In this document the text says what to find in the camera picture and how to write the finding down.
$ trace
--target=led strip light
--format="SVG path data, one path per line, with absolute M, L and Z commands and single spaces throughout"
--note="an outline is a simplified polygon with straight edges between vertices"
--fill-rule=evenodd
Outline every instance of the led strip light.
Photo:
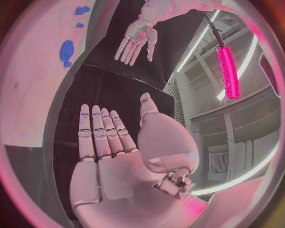
M 220 10 L 216 10 L 214 16 L 212 17 L 211 21 L 213 22 L 215 20 L 215 18 L 217 17 L 217 15 L 219 14 Z M 197 40 L 197 42 L 194 44 L 194 46 L 192 47 L 191 51 L 188 53 L 188 55 L 185 57 L 185 59 L 183 60 L 183 62 L 180 64 L 180 66 L 177 69 L 177 72 L 180 72 L 182 67 L 185 65 L 185 63 L 187 62 L 187 60 L 190 58 L 190 56 L 192 55 L 193 51 L 196 49 L 196 47 L 198 46 L 198 44 L 201 42 L 201 40 L 203 39 L 204 35 L 206 34 L 206 32 L 208 31 L 210 25 L 208 24 L 205 28 L 205 30 L 202 32 L 201 36 L 199 37 L 199 39 Z
M 243 176 L 241 176 L 235 180 L 232 180 L 228 183 L 216 186 L 216 187 L 193 191 L 191 194 L 194 196 L 211 194 L 211 193 L 215 193 L 217 191 L 221 191 L 221 190 L 233 187 L 233 186 L 245 181 L 246 179 L 248 179 L 248 178 L 252 177 L 254 174 L 256 174 L 258 171 L 260 171 L 263 167 L 265 167 L 271 161 L 271 159 L 274 157 L 274 155 L 277 152 L 278 145 L 279 145 L 279 142 L 277 143 L 275 148 L 271 151 L 271 153 L 260 164 L 258 164 L 255 168 L 253 168 L 251 171 L 247 172 Z
M 247 56 L 237 71 L 237 78 L 238 79 L 240 79 L 240 77 L 242 76 L 242 74 L 246 70 L 246 68 L 247 68 L 247 66 L 248 66 L 248 64 L 249 64 L 249 62 L 253 56 L 253 53 L 254 53 L 256 47 L 257 47 L 257 36 L 254 34 L 251 46 L 250 46 L 248 53 L 247 53 Z M 223 91 L 220 92 L 220 94 L 217 96 L 217 98 L 221 101 L 222 99 L 224 99 L 224 97 L 225 97 L 225 90 L 223 89 Z

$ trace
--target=black mat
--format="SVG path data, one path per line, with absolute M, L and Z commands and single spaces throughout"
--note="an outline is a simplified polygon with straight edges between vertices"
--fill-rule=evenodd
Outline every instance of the black mat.
M 163 89 L 174 71 L 188 44 L 195 35 L 201 18 L 195 10 L 158 22 L 158 31 L 153 61 L 148 62 L 146 47 L 143 47 L 133 66 L 115 61 L 115 53 L 124 38 L 130 23 L 138 19 L 144 0 L 121 0 L 112 18 L 107 36 L 94 48 L 85 63 L 99 66 L 128 77 L 137 78 L 156 88 Z
M 116 110 L 134 141 L 140 130 L 140 96 L 150 93 L 161 113 L 173 117 L 174 100 L 146 83 L 98 67 L 82 66 L 62 104 L 54 138 L 57 191 L 70 219 L 76 219 L 69 199 L 73 169 L 79 161 L 78 124 L 82 104 Z

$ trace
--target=robotic hand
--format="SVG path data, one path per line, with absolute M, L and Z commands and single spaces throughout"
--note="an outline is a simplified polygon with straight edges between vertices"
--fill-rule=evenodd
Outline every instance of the robotic hand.
M 93 106 L 92 131 L 89 107 L 81 107 L 81 162 L 73 172 L 70 199 L 85 228 L 161 227 L 172 217 L 181 219 L 188 204 L 194 184 L 187 175 L 198 166 L 197 146 L 181 124 L 159 113 L 148 93 L 140 101 L 140 150 L 116 111 Z
M 148 41 L 147 59 L 152 62 L 154 45 L 157 42 L 157 31 L 152 27 L 158 21 L 164 21 L 178 15 L 187 13 L 190 9 L 210 11 L 214 9 L 232 12 L 220 0 L 145 0 L 139 19 L 131 23 L 126 30 L 116 54 L 115 60 L 120 55 L 121 62 L 130 66 L 136 61 L 142 46 Z

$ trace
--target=glowing red light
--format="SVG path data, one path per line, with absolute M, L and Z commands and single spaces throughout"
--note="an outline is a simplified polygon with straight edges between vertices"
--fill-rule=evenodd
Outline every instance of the glowing red light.
M 224 78 L 226 98 L 239 99 L 240 92 L 236 64 L 228 45 L 219 49 L 217 54 Z

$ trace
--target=pink light tube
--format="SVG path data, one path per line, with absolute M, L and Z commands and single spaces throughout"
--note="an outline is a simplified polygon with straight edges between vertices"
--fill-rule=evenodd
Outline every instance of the pink light tube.
M 227 45 L 226 47 L 218 49 L 217 55 L 224 78 L 226 98 L 239 99 L 240 92 L 237 69 L 229 46 Z

